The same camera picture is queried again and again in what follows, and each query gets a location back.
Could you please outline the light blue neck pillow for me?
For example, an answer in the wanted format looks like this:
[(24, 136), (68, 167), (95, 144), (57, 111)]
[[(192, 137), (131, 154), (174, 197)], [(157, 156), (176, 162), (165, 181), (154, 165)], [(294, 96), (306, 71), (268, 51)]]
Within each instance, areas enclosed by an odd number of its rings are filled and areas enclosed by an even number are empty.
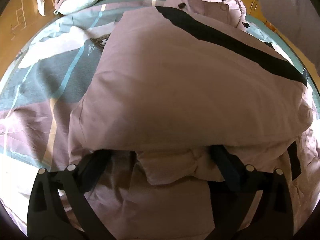
[(97, 2), (98, 0), (65, 0), (61, 3), (59, 9), (54, 10), (53, 14), (69, 15), (74, 12), (91, 7)]

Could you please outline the plaid patchwork duvet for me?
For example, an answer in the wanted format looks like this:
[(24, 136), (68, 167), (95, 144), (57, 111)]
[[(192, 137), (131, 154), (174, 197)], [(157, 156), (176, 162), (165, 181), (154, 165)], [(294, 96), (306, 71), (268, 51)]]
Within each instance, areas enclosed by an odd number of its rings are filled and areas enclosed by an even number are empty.
[[(26, 45), (1, 81), (1, 208), (22, 237), (28, 238), (28, 206), (38, 171), (62, 171), (81, 161), (70, 160), (70, 115), (112, 31), (125, 12), (166, 1), (102, 4), (58, 18)], [(251, 35), (241, 0), (202, 1), (217, 5), (218, 21)]]

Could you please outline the pink hooded jacket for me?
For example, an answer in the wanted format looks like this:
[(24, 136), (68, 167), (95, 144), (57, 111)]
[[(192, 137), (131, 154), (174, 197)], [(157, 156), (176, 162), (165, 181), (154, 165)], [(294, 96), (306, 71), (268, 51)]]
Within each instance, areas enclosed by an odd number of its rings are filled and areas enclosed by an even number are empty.
[(282, 170), (293, 235), (319, 198), (319, 111), (275, 50), (202, 0), (127, 11), (72, 110), (69, 155), (111, 150), (88, 202), (116, 239), (205, 239), (214, 229), (207, 148)]

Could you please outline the green quilted mattress cover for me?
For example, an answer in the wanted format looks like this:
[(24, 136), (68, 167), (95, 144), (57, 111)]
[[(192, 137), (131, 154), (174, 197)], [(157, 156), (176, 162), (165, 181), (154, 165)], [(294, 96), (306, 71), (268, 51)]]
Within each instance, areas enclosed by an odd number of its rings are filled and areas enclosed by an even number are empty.
[[(143, 0), (103, 0), (99, 1), (96, 5), (102, 4), (110, 4), (110, 3), (118, 3), (118, 2), (136, 2)], [(249, 27), (249, 33), (253, 34), (254, 37), (263, 40), (264, 42), (274, 42), (276, 43), (290, 58), (293, 65), (302, 73), (303, 70), (307, 70), (306, 65), (302, 62), (302, 60), (298, 57), (298, 55), (293, 51), (293, 49), (285, 42), (277, 33), (274, 33), (270, 30), (263, 22), (254, 18), (251, 15), (246, 15), (245, 21), (249, 23), (249, 25), (254, 24), (255, 27)]]

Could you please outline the wooden headboard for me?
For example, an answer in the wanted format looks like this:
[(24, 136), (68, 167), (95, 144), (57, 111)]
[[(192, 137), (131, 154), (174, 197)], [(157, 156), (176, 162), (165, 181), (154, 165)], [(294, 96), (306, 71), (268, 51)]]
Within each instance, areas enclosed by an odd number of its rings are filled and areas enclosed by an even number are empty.
[(44, 0), (44, 16), (36, 0), (10, 0), (1, 14), (1, 76), (24, 45), (55, 16), (54, 0)]

